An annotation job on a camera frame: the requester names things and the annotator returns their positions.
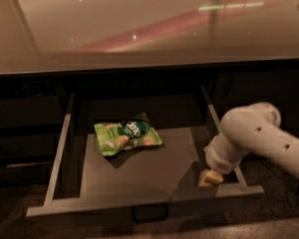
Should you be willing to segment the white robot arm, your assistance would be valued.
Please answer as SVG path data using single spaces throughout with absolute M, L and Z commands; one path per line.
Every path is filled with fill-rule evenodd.
M 218 134 L 204 148 L 207 172 L 229 174 L 249 152 L 276 163 L 299 180 L 299 138 L 280 128 L 280 111 L 270 103 L 229 110 Z

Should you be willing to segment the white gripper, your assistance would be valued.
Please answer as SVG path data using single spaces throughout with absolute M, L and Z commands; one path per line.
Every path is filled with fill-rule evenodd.
M 229 174 L 241 162 L 248 151 L 232 143 L 224 133 L 216 135 L 204 148 L 205 161 L 211 169 L 205 169 L 199 176 L 198 186 L 219 185 L 223 182 L 221 174 Z

